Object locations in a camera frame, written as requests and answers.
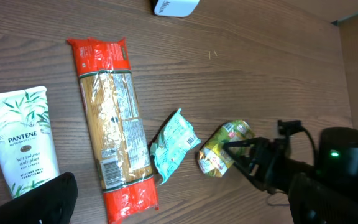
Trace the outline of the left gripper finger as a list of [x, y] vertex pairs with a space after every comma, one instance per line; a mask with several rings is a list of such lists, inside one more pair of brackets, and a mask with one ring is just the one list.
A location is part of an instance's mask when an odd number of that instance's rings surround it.
[[66, 172], [0, 206], [2, 223], [70, 223], [78, 186], [75, 176]]

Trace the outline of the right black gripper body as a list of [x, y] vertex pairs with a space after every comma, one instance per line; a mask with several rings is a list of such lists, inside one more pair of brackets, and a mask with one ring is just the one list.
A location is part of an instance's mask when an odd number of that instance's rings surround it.
[[316, 176], [314, 166], [290, 158], [290, 138], [269, 140], [257, 137], [250, 140], [252, 163], [258, 168], [254, 175], [255, 186], [270, 193], [280, 190], [290, 193], [291, 185], [298, 174]]

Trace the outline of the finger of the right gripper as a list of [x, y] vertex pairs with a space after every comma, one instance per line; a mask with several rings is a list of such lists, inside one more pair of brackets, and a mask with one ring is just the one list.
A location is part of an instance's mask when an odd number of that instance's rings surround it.
[[224, 152], [233, 160], [234, 167], [254, 186], [259, 183], [255, 178], [259, 168], [257, 150], [260, 138], [246, 139], [223, 144]]

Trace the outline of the green yellow snack pouch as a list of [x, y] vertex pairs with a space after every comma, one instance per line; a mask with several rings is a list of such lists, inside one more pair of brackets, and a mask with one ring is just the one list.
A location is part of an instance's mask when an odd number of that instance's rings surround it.
[[254, 136], [254, 132], [244, 120], [224, 123], [199, 150], [198, 164], [201, 171], [211, 177], [222, 177], [234, 163], [224, 151], [223, 145], [251, 139]]

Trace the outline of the teal snack packet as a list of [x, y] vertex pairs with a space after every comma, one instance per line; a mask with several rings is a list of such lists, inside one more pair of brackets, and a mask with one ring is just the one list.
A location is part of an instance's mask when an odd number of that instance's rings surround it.
[[155, 168], [161, 176], [160, 185], [177, 170], [186, 153], [200, 143], [193, 126], [181, 114], [181, 108], [177, 109], [150, 147]]

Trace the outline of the white Pantene tube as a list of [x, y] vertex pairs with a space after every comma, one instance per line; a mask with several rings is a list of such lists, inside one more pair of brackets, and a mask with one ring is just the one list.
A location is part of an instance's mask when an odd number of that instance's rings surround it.
[[0, 93], [0, 166], [12, 198], [60, 175], [44, 86]]

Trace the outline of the spaghetti pack orange ends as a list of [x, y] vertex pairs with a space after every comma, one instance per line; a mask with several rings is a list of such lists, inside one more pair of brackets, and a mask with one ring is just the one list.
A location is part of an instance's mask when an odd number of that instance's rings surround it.
[[158, 194], [125, 39], [67, 42], [73, 49], [109, 223], [149, 208]]

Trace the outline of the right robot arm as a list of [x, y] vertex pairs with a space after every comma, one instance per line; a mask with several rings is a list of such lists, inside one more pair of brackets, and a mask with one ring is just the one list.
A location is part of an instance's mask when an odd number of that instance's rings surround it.
[[255, 188], [287, 195], [294, 223], [358, 223], [358, 130], [324, 129], [312, 165], [289, 157], [291, 136], [305, 131], [281, 127], [273, 141], [227, 142], [223, 150]]

